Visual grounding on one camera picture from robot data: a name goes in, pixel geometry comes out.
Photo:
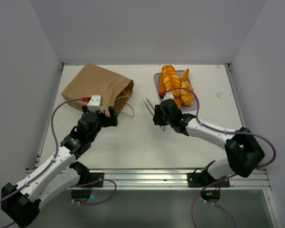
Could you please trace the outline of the small orange bread roll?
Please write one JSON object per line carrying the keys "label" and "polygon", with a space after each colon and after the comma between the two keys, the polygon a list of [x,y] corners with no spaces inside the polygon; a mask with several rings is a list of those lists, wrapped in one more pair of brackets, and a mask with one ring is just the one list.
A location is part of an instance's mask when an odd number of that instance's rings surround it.
{"label": "small orange bread roll", "polygon": [[[185,72],[182,74],[181,78],[180,79],[180,83],[181,82],[189,82],[189,69],[186,69]],[[182,102],[181,102],[181,95],[180,95],[180,89],[176,89],[174,90],[174,101],[176,102],[177,104],[177,107],[178,108],[181,108],[181,106],[183,105]]]}

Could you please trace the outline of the long orange bread loaf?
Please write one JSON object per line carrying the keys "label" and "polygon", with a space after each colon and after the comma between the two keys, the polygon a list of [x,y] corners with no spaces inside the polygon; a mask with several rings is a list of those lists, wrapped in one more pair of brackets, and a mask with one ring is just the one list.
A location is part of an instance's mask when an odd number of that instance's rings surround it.
{"label": "long orange bread loaf", "polygon": [[160,94],[161,94],[161,93],[166,91],[164,83],[163,83],[163,80],[162,80],[162,75],[159,76],[158,83],[159,83],[159,91],[160,91]]}

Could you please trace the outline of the braided glazed bread loaf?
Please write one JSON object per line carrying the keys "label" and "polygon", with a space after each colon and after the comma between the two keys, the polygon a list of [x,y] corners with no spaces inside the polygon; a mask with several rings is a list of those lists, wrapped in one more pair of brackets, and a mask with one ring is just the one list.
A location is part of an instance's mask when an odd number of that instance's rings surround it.
{"label": "braided glazed bread loaf", "polygon": [[179,76],[173,66],[163,66],[161,69],[161,75],[166,91],[181,86]]}

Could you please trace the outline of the brown paper bag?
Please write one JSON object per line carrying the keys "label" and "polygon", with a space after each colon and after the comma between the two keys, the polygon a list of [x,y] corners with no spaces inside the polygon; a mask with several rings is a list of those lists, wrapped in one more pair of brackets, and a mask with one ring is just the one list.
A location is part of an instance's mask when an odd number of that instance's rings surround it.
{"label": "brown paper bag", "polygon": [[61,95],[65,100],[100,95],[102,107],[109,116],[108,107],[116,113],[123,108],[133,94],[134,81],[111,70],[88,63],[66,86]]}

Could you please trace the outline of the orange croissant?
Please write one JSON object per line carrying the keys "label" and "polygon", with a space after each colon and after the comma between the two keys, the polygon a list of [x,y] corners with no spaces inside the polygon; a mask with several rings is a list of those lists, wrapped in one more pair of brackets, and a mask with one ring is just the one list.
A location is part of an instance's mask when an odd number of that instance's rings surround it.
{"label": "orange croissant", "polygon": [[181,82],[180,98],[185,106],[191,106],[194,102],[193,87],[189,82]]}

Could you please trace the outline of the steel kitchen tongs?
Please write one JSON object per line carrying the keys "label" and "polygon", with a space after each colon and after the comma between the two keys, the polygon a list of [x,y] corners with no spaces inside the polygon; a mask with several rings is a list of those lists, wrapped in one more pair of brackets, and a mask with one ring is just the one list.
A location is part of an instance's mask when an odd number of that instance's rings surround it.
{"label": "steel kitchen tongs", "polygon": [[154,106],[147,97],[143,98],[143,102],[152,115],[154,125],[158,126],[164,132],[166,122],[163,118],[162,111],[158,107]]}

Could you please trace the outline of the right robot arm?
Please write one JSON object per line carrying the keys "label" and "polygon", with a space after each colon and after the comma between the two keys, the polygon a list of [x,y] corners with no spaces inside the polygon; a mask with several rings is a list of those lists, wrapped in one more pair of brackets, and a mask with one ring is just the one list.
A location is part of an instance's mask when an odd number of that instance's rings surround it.
{"label": "right robot arm", "polygon": [[242,127],[232,134],[222,128],[219,132],[208,129],[198,122],[197,116],[182,113],[172,99],[155,106],[153,122],[159,126],[169,125],[177,133],[205,140],[225,150],[226,158],[211,162],[202,171],[206,186],[214,186],[219,179],[233,174],[247,178],[265,157],[247,128]]}

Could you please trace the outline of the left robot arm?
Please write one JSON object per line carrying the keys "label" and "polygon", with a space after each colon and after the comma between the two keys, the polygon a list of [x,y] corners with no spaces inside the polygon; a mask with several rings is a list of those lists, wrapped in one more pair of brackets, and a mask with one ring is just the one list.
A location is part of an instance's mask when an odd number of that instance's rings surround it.
{"label": "left robot arm", "polygon": [[84,105],[77,125],[56,144],[56,150],[31,174],[13,185],[1,189],[0,208],[19,227],[25,228],[39,215],[41,208],[52,198],[73,186],[85,186],[89,169],[78,162],[102,128],[117,126],[117,113],[108,108],[107,116],[101,105]]}

